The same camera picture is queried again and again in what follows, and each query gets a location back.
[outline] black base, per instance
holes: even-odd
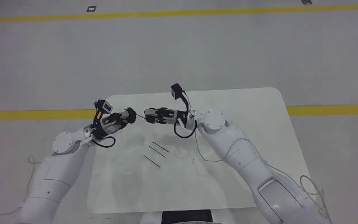
[[[188,211],[170,211],[163,212],[162,224],[173,224],[188,221],[212,222],[210,210],[188,210]]]

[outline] white table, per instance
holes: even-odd
[[[309,175],[277,89],[196,91],[187,94],[196,110],[223,111],[248,135],[271,165],[284,170],[295,180],[300,175]],[[140,115],[150,107],[185,110],[183,102],[174,100],[169,92],[111,96],[107,101],[114,107],[113,112],[127,107],[132,107]],[[96,151],[87,198],[87,206],[92,213],[255,207],[248,186],[236,172],[224,162],[203,161],[196,150],[194,137],[178,138],[172,125],[149,124],[137,117],[133,125],[114,137],[117,143],[112,148],[98,147]],[[153,141],[170,153],[156,147]],[[199,132],[198,141],[205,157],[217,158]],[[164,154],[165,158],[149,146]]]

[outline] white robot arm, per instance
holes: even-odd
[[[98,100],[95,106],[97,113],[93,124],[75,133],[63,132],[55,138],[53,149],[36,171],[30,195],[16,223],[52,223],[59,203],[77,180],[89,147],[94,144],[102,146],[99,142],[108,138],[109,134],[135,122],[136,113],[131,108],[102,118],[104,114],[111,113],[112,106],[105,100]]]
[[[246,135],[236,124],[228,121],[223,112],[209,110],[199,113],[189,110],[179,84],[173,85],[171,90],[175,99],[181,98],[184,101],[187,110],[151,108],[144,112],[148,122],[174,126],[180,124],[193,132],[197,128],[218,156],[247,183],[255,204],[269,223],[327,223],[315,211],[314,203],[307,194],[292,180],[269,168]]]

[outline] yellow stripe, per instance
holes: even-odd
[[[358,105],[288,106],[290,116],[358,115]]]
[[[243,9],[227,9],[227,10],[193,10],[193,11],[168,11],[168,12],[137,12],[137,13],[87,14],[87,15],[64,15],[64,16],[13,17],[13,18],[0,18],[0,22],[103,20],[103,19],[112,19],[112,18],[209,16],[209,15],[238,15],[238,14],[259,14],[259,13],[346,11],[346,10],[358,10],[358,5],[304,6],[304,7],[286,7],[286,8],[243,8]]]
[[[358,105],[288,106],[290,116],[358,115]],[[0,120],[93,119],[95,110],[0,111]]]
[[[93,119],[95,110],[0,111],[0,120]]]

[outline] cable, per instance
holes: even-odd
[[[189,106],[190,106],[190,110],[191,110],[191,104],[190,104],[189,97],[188,97],[188,95],[186,94],[185,91],[183,91],[183,93],[186,95],[186,98],[187,98],[187,100],[188,100],[188,102],[189,102]],[[221,160],[206,160],[206,159],[203,157],[203,155],[201,154],[201,152],[200,152],[200,150],[199,150],[199,145],[198,145],[198,143],[197,143],[196,126],[197,126],[197,124],[196,124],[196,121],[195,121],[195,129],[194,129],[193,132],[195,132],[196,148],[197,148],[197,151],[198,151],[200,157],[201,157],[204,161],[206,161],[206,162],[221,162],[221,161],[223,161],[223,159],[221,159]],[[328,214],[328,211],[327,211],[326,203],[324,202],[323,190],[322,190],[322,192],[320,192],[319,189],[317,188],[316,184],[313,182],[313,180],[312,180],[311,178],[309,178],[308,176],[306,176],[306,175],[301,175],[301,176],[300,176],[300,185],[299,185],[290,175],[288,175],[287,173],[285,173],[285,172],[283,172],[283,171],[281,171],[281,170],[279,170],[279,169],[277,169],[277,168],[271,166],[265,159],[262,158],[262,156],[261,156],[260,152],[258,151],[258,149],[256,148],[256,146],[255,146],[248,138],[238,138],[238,139],[236,139],[236,140],[231,144],[231,146],[229,147],[228,152],[227,152],[226,155],[224,156],[224,158],[226,158],[226,160],[225,160],[226,162],[228,161],[228,159],[230,158],[230,156],[232,156],[233,154],[235,154],[235,153],[239,150],[239,149],[237,149],[237,150],[236,150],[235,152],[233,152],[230,156],[228,156],[228,155],[229,155],[229,152],[230,152],[230,150],[231,150],[231,148],[233,147],[233,145],[234,145],[237,141],[239,141],[239,140],[241,140],[241,139],[243,139],[243,140],[249,142],[249,143],[252,145],[252,147],[255,149],[257,155],[259,156],[259,158],[261,159],[261,161],[262,161],[264,164],[266,164],[268,167],[270,167],[270,168],[272,168],[272,169],[274,169],[274,170],[276,170],[276,171],[278,171],[278,172],[284,174],[284,175],[287,176],[289,179],[291,179],[299,188],[301,188],[302,191],[307,194],[307,196],[309,197],[309,199],[318,207],[319,211],[322,211],[322,212],[325,212],[325,213],[326,213],[326,216],[324,216],[324,215],[323,215],[322,213],[320,213],[320,212],[318,212],[318,213],[319,213],[320,215],[322,215],[323,217],[327,218],[327,219],[329,220],[330,224],[332,224],[332,220],[331,220],[331,218],[330,218],[330,216],[329,216],[329,214]],[[307,178],[307,179],[312,183],[312,185],[314,186],[314,188],[315,188],[315,190],[317,191],[317,193],[308,192],[308,191],[304,188],[304,186],[303,186],[302,178]],[[311,195],[319,195],[319,196],[320,196],[321,201],[322,201],[322,204],[323,204],[323,208],[322,208],[321,206],[319,206],[315,200],[313,200],[313,198],[311,197]]]
[[[141,118],[145,119],[145,117],[143,117],[143,116],[140,116],[139,114],[137,114],[137,116],[139,116],[139,117],[141,117]]]
[[[104,145],[102,145],[102,144],[99,144],[99,143],[96,142],[94,139],[92,140],[92,142],[93,142],[94,144],[100,146],[100,147],[110,148],[110,147],[114,146],[114,144],[116,143],[116,139],[115,139],[114,137],[112,137],[112,136],[108,136],[108,137],[104,138],[103,140],[108,139],[108,138],[112,138],[112,139],[113,139],[113,143],[112,143],[111,145],[109,145],[109,146],[104,146]]]
[[[21,201],[20,203],[20,206],[18,206],[15,210],[12,210],[11,212],[6,212],[6,213],[0,213],[0,216],[6,216],[8,214],[13,214],[15,212],[17,212],[21,207],[22,207],[22,204],[24,204],[28,194],[29,194],[29,191],[30,191],[30,184],[31,184],[31,181],[32,181],[32,177],[34,176],[34,172],[35,172],[35,165],[36,164],[40,164],[42,162],[36,162],[35,160],[35,156],[33,155],[30,155],[28,158],[27,158],[27,161],[30,163],[30,164],[33,164],[32,166],[32,172],[31,172],[31,175],[30,175],[30,178],[29,178],[29,181],[27,182],[27,185],[26,185],[26,193],[25,193],[25,196],[23,198],[23,200]]]
[[[177,123],[178,123],[178,119],[177,119],[177,120],[175,121],[175,123],[174,123],[174,133],[175,133],[179,138],[190,138],[190,137],[195,133],[195,131],[196,131],[197,122],[196,122],[196,120],[195,120],[195,126],[194,126],[193,131],[192,131],[188,136],[181,136],[180,134],[177,133],[177,129],[176,129]]]

